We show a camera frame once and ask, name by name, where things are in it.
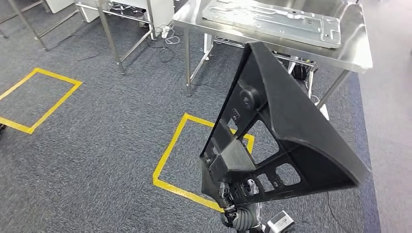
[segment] gray carpet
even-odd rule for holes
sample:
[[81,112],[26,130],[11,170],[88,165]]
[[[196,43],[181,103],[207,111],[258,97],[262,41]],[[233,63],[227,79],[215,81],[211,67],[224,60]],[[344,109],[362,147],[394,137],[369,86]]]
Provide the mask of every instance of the gray carpet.
[[[0,16],[11,13],[0,0]],[[41,7],[27,12],[42,31],[57,15]],[[120,53],[144,33],[129,20],[110,17]],[[137,49],[120,75],[98,20],[84,24],[76,15],[44,37],[41,51],[18,18],[0,25],[0,93],[34,67],[83,84],[32,135],[8,128],[0,141],[0,232],[226,232],[216,211],[152,185],[152,173],[183,113],[214,121],[232,82],[242,51],[216,45],[200,70],[192,97],[184,92],[183,45],[161,62],[160,49]],[[192,66],[202,52],[203,35],[191,33]],[[158,40],[155,46],[163,46]],[[162,56],[173,56],[162,51]],[[321,66],[314,93],[323,95],[340,70]],[[331,124],[370,165],[357,76],[328,102]],[[30,125],[70,87],[48,77],[32,77],[0,101],[0,116]],[[210,128],[188,122],[160,179],[200,194],[199,151]],[[272,151],[265,131],[253,154]],[[296,232],[377,232],[373,181],[359,188],[265,203],[264,219],[281,210],[298,221]]]

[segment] black bracket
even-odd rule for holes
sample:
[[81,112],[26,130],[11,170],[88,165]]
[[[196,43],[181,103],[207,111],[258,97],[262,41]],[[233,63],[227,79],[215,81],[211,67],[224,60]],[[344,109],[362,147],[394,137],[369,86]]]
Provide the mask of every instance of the black bracket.
[[[237,131],[231,133],[232,119]],[[262,121],[279,151],[255,163],[242,143],[256,121]],[[224,207],[220,182],[230,186],[235,205],[291,198],[352,187],[368,169],[308,99],[262,42],[246,44],[236,76],[201,155],[202,192]],[[286,185],[276,169],[289,164],[300,182]],[[265,191],[265,174],[273,190]],[[250,194],[253,180],[259,191]]]

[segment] metal plate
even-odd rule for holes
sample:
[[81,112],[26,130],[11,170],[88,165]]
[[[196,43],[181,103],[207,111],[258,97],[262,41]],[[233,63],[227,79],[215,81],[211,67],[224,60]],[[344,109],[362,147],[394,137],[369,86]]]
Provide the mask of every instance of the metal plate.
[[211,0],[202,12],[208,20],[324,48],[341,46],[340,20],[254,0]]

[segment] yellow tape square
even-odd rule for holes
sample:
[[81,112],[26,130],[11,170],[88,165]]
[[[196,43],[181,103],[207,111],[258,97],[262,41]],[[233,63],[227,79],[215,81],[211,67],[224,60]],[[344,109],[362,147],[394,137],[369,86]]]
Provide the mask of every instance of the yellow tape square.
[[32,134],[34,132],[34,130],[41,123],[43,123],[82,84],[81,81],[70,79],[70,78],[64,77],[60,74],[52,73],[52,72],[44,70],[44,69],[35,68],[26,77],[24,77],[22,80],[20,80],[14,86],[12,86],[10,89],[8,89],[6,92],[4,92],[2,95],[0,95],[0,100],[2,100],[4,97],[9,95],[12,91],[16,90],[19,86],[21,86],[23,83],[25,83],[27,80],[29,80],[36,73],[44,74],[44,75],[50,76],[52,78],[59,79],[59,80],[71,83],[74,86],[53,107],[51,107],[36,123],[34,123],[34,125],[32,125],[31,127],[19,124],[17,122],[14,122],[14,121],[11,121],[9,119],[2,118],[2,117],[0,117],[0,124],[4,124],[4,125],[10,126],[14,129],[16,129],[16,130],[20,130],[22,132]]
[[[212,208],[214,210],[223,212],[223,209],[221,209],[216,202],[211,201],[211,200],[207,200],[207,199],[202,198],[202,197],[200,197],[200,196],[198,196],[194,193],[188,192],[188,191],[183,190],[179,187],[173,186],[173,185],[171,185],[167,182],[159,180],[160,172],[162,171],[162,169],[163,169],[163,167],[164,167],[164,165],[167,161],[167,158],[169,157],[174,145],[176,144],[176,141],[177,141],[180,133],[182,132],[183,127],[185,126],[185,123],[186,123],[187,120],[191,120],[191,121],[194,121],[196,123],[206,125],[206,126],[209,126],[209,127],[212,127],[212,128],[214,126],[213,122],[203,120],[201,118],[191,116],[191,115],[185,113],[183,115],[182,119],[180,120],[179,125],[177,126],[174,134],[173,134],[172,140],[170,141],[168,147],[166,148],[165,152],[163,153],[162,157],[160,158],[160,161],[157,164],[156,169],[154,170],[154,173],[153,173],[153,176],[152,176],[153,185],[156,185],[156,186],[161,187],[163,189],[166,189],[166,190],[168,190],[172,193],[175,193],[177,195],[188,198],[188,199],[190,199],[194,202],[197,202],[199,204],[202,204],[202,205],[207,206],[209,208]],[[243,138],[247,139],[247,145],[246,145],[247,150],[249,151],[249,153],[252,153],[253,143],[255,142],[255,137],[253,135],[246,134]]]

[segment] black joint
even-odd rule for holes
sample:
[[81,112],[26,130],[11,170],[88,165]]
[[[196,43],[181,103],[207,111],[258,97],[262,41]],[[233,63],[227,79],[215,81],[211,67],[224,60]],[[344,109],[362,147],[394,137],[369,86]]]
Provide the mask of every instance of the black joint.
[[251,86],[244,88],[240,92],[240,99],[247,110],[256,109],[260,105],[258,91]]

